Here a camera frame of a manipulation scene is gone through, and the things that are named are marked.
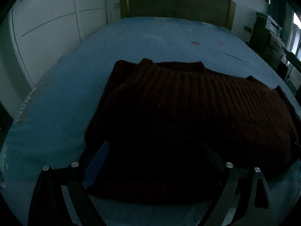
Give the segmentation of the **dark red knitted garment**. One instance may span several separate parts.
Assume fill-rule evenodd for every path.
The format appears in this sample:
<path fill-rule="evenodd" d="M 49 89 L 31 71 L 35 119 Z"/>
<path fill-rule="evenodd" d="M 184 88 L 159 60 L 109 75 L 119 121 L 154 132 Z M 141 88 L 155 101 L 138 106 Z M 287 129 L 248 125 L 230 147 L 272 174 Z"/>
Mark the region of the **dark red knitted garment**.
<path fill-rule="evenodd" d="M 226 162 L 280 181 L 300 158 L 300 118 L 280 87 L 203 63 L 117 61 L 85 132 L 99 149 L 98 199 L 194 204 L 225 182 Z"/>

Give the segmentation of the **blue bed sheet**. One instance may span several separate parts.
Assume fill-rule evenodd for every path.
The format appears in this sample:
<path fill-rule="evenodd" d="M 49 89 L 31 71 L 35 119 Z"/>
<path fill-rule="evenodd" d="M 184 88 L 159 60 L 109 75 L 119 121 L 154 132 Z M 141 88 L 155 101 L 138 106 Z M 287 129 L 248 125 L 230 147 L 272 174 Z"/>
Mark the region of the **blue bed sheet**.
<path fill-rule="evenodd" d="M 84 132 L 116 61 L 138 63 L 201 61 L 214 71 L 253 76 L 270 88 L 281 86 L 296 113 L 300 105 L 284 81 L 227 29 L 184 19 L 122 19 L 75 45 L 27 95 L 1 152 L 1 195 L 27 224 L 30 201 L 45 165 L 61 168 L 77 160 Z"/>

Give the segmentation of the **cluttered dark shelf unit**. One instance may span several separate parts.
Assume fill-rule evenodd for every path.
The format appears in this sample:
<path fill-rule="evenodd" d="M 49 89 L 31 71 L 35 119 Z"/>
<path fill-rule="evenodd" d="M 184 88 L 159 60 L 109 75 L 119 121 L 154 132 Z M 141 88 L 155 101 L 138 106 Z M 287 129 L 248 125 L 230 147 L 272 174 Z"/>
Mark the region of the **cluttered dark shelf unit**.
<path fill-rule="evenodd" d="M 249 46 L 297 91 L 300 88 L 300 28 L 293 24 L 287 43 L 280 37 L 281 32 L 282 28 L 272 17 L 258 12 Z"/>

